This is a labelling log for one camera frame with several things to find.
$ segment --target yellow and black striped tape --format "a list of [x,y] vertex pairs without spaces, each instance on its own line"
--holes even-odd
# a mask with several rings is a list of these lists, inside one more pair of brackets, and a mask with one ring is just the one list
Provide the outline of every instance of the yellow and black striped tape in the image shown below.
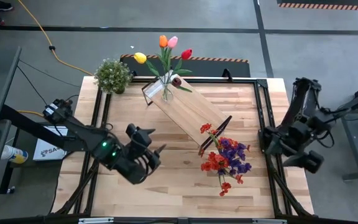
[[337,10],[358,10],[358,6],[338,4],[304,4],[304,3],[280,3],[280,7],[292,7],[302,9],[337,9]]
[[[134,55],[121,55],[121,58],[134,57]],[[158,58],[156,55],[146,55],[147,58]],[[180,56],[173,56],[172,59],[180,59]],[[191,57],[188,60],[204,60],[215,62],[244,62],[248,63],[247,59],[234,59],[234,58],[209,58],[209,57]]]

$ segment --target wooden tabletop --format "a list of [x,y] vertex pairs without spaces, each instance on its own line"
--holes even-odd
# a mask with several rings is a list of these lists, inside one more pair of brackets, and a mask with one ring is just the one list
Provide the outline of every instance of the wooden tabletop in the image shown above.
[[[281,78],[270,78],[267,81],[275,122],[279,124],[288,109],[284,81]],[[84,124],[90,124],[93,113],[97,93],[97,86],[93,82],[93,77],[84,77],[76,107],[75,116]],[[139,185],[132,185],[117,172],[100,167],[92,216],[273,217],[266,163],[257,140],[260,127],[253,86],[230,83],[191,84],[226,116],[233,116],[223,136],[251,145],[246,156],[252,170],[243,177],[244,184],[239,185],[230,180],[233,188],[224,197],[220,197],[221,189],[216,174],[200,170],[200,165],[206,158],[198,156],[197,143],[156,105],[146,105],[141,92],[143,85],[131,84],[123,95],[112,96],[107,122],[114,126],[114,134],[123,143],[129,142],[125,134],[129,123],[141,128],[155,128],[156,131],[151,135],[153,143],[150,149],[167,144],[161,153],[162,164]],[[262,91],[261,97],[265,108]],[[99,122],[104,98],[105,96],[102,97]],[[75,152],[63,161],[53,212],[65,203],[77,187],[83,156],[83,152]],[[294,196],[307,211],[313,213],[304,170],[286,167],[285,175]],[[278,195],[280,208],[284,211],[281,190],[278,190]]]

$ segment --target flower bouquet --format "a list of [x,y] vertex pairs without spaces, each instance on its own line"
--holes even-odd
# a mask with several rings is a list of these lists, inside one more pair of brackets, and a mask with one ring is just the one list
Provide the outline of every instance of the flower bouquet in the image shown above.
[[224,178],[225,176],[236,179],[238,184],[243,184],[244,181],[241,179],[242,174],[251,170],[252,166],[248,162],[245,162],[245,150],[249,151],[250,146],[245,146],[244,144],[230,138],[220,137],[217,139],[215,134],[218,130],[213,130],[211,127],[211,124],[204,124],[202,125],[200,131],[202,134],[207,133],[211,137],[215,143],[216,149],[218,149],[219,154],[210,152],[208,155],[208,161],[201,165],[201,170],[217,171],[219,183],[222,188],[219,195],[224,196],[224,194],[228,193],[231,188],[231,184],[226,182]]
[[149,70],[156,77],[158,77],[158,79],[161,81],[161,83],[163,84],[162,98],[164,101],[170,101],[173,99],[173,94],[168,88],[170,83],[178,89],[191,92],[191,90],[180,86],[181,80],[179,78],[174,78],[173,80],[171,80],[172,75],[175,75],[175,74],[184,75],[187,73],[191,73],[190,70],[181,69],[182,60],[187,60],[191,57],[191,54],[193,53],[193,51],[191,49],[185,50],[181,54],[181,59],[176,64],[175,68],[173,70],[171,70],[172,49],[174,49],[176,47],[177,43],[178,43],[178,37],[176,37],[176,36],[172,37],[170,40],[168,40],[167,37],[165,37],[164,35],[160,36],[161,54],[157,54],[157,56],[160,59],[160,61],[162,63],[163,70],[164,70],[164,74],[162,74],[162,75],[160,75],[158,70],[155,68],[155,66],[150,61],[147,60],[146,55],[144,55],[143,53],[137,52],[134,56],[135,60],[138,63],[141,63],[141,64],[146,63]]

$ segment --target concrete floor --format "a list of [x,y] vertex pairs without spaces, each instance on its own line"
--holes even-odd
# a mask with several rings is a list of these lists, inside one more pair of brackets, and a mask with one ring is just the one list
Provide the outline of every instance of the concrete floor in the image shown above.
[[[15,11],[1,14],[7,25],[34,22],[17,1]],[[231,28],[258,29],[253,0],[23,0],[46,26]],[[358,30],[358,11],[279,8],[275,0],[261,0],[266,29]],[[143,52],[152,54],[156,32],[49,32],[60,58],[93,72],[103,58]],[[259,34],[164,33],[177,35],[178,50],[192,48],[197,57],[246,58],[252,77],[266,77]],[[358,90],[358,35],[267,35],[273,75],[284,78],[291,93],[296,77],[314,78],[323,90],[320,104],[332,109],[351,99]],[[0,47],[23,48],[21,59],[53,76],[81,85],[81,72],[58,63],[38,31],[0,30]],[[46,101],[78,94],[79,88],[57,82],[22,63]],[[7,104],[17,110],[41,112],[42,101],[17,71]],[[306,173],[315,214],[325,218],[358,221],[358,180],[343,182],[344,174],[357,170],[341,122],[333,129],[336,145],[310,149],[326,159],[317,174]],[[53,202],[59,167],[15,171],[14,195],[0,195],[0,218],[45,215]]]

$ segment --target clear glass vase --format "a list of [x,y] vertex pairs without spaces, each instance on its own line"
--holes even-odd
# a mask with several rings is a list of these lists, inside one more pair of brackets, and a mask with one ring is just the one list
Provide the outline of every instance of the clear glass vase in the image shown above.
[[169,89],[169,83],[163,84],[162,100],[165,102],[169,102],[169,101],[173,100],[173,93]]

